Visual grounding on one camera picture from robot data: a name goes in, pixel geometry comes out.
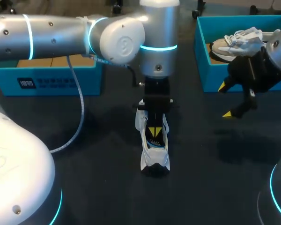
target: glowing blue ring light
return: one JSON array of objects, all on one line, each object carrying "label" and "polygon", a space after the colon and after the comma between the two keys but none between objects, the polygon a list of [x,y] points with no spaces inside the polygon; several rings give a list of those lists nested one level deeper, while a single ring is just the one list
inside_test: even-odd
[{"label": "glowing blue ring light", "polygon": [[147,46],[141,45],[140,48],[148,50],[148,51],[154,51],[154,52],[165,52],[165,51],[170,51],[170,50],[176,49],[177,45],[172,46],[172,47],[165,47],[165,48],[153,48],[153,47],[147,47]]},{"label": "glowing blue ring light", "polygon": [[93,48],[92,48],[92,46],[91,46],[91,44],[90,44],[90,34],[91,34],[91,32],[92,32],[94,26],[95,26],[98,22],[100,22],[101,20],[104,20],[104,19],[107,19],[107,17],[102,17],[102,18],[96,20],[95,22],[92,23],[92,25],[91,25],[90,28],[89,28],[89,47],[90,47],[90,49],[92,50],[92,52],[93,52],[95,55],[96,55],[96,53],[95,53],[95,51],[93,50]]},{"label": "glowing blue ring light", "polygon": [[61,208],[61,202],[62,202],[62,190],[60,190],[60,203],[59,203],[59,207],[58,207],[58,210],[55,214],[55,217],[53,218],[53,220],[51,221],[51,223],[49,225],[53,225],[53,223],[55,222],[58,214],[59,214],[59,211],[60,211],[60,208]]},{"label": "glowing blue ring light", "polygon": [[271,189],[271,194],[272,194],[272,198],[273,198],[273,201],[278,209],[278,211],[281,213],[281,208],[279,207],[276,199],[275,199],[275,196],[274,196],[274,193],[273,193],[273,188],[272,188],[272,177],[273,177],[273,173],[274,173],[274,170],[276,168],[277,165],[275,165],[275,167],[273,168],[273,171],[272,171],[272,174],[271,174],[271,179],[270,179],[270,189]]},{"label": "glowing blue ring light", "polygon": [[29,42],[30,42],[30,55],[29,55],[29,60],[33,58],[33,36],[32,36],[32,29],[31,29],[31,24],[29,21],[29,18],[27,15],[23,14],[25,21],[27,23],[27,28],[28,28],[28,33],[29,33]]}]

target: shoe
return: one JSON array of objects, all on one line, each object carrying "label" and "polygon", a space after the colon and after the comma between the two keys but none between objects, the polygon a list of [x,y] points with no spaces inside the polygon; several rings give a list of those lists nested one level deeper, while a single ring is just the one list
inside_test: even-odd
[{"label": "shoe", "polygon": [[274,32],[262,32],[255,27],[239,30],[234,35],[226,35],[214,41],[211,44],[211,54],[223,62],[231,62],[236,56],[253,56],[279,32],[279,29]]},{"label": "shoe", "polygon": [[144,110],[137,110],[135,115],[135,128],[140,132],[142,139],[142,154],[140,160],[140,169],[143,170],[146,166],[153,166],[159,164],[162,167],[170,170],[170,159],[168,152],[168,137],[169,125],[163,115],[163,127],[158,131],[158,135],[162,137],[162,142],[158,139],[155,141],[147,138],[146,130],[148,130],[146,124],[148,120],[148,113]]}]

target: cyan storage box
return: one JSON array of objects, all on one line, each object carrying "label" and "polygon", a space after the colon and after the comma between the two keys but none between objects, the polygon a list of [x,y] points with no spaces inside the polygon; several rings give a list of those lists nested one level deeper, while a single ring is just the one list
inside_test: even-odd
[{"label": "cyan storage box", "polygon": [[[86,96],[100,95],[102,65],[92,62],[90,65],[82,66],[79,61],[84,59],[72,57],[74,56],[71,56],[71,63],[82,93]],[[20,62],[22,61],[0,62],[0,89],[5,96],[79,95],[65,57],[52,59],[47,67],[17,67]]]},{"label": "cyan storage box", "polygon": [[[204,92],[217,92],[224,78],[228,76],[228,64],[212,64],[206,44],[251,27],[265,32],[281,30],[281,15],[198,17],[194,51]],[[271,90],[281,90],[281,82]],[[242,88],[236,85],[230,91],[242,91]]]}]

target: shoelace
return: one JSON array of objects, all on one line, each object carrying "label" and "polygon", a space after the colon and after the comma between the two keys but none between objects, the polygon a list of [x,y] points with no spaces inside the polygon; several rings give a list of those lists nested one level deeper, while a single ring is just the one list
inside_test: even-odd
[{"label": "shoelace", "polygon": [[229,45],[235,45],[236,43],[247,43],[248,40],[243,37],[246,35],[246,33],[240,34],[241,32],[243,32],[243,30],[236,31],[234,35],[225,35],[226,42]]}]

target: black table surface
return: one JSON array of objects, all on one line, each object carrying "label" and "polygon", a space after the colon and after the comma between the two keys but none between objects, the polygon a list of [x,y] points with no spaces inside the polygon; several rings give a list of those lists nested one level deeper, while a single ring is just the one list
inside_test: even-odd
[{"label": "black table surface", "polygon": [[[139,72],[138,79],[143,79]],[[281,156],[281,91],[258,96],[258,110],[243,119],[224,120],[242,94],[203,93],[192,41],[183,40],[170,82],[180,105],[167,115],[171,171],[148,177],[140,172],[141,137],[132,108],[143,90],[131,86],[125,69],[105,68],[101,96],[85,97],[81,135],[53,155],[65,224],[259,224],[258,192]],[[64,144],[80,120],[78,97],[4,97],[0,92],[0,103],[50,149]]]}]

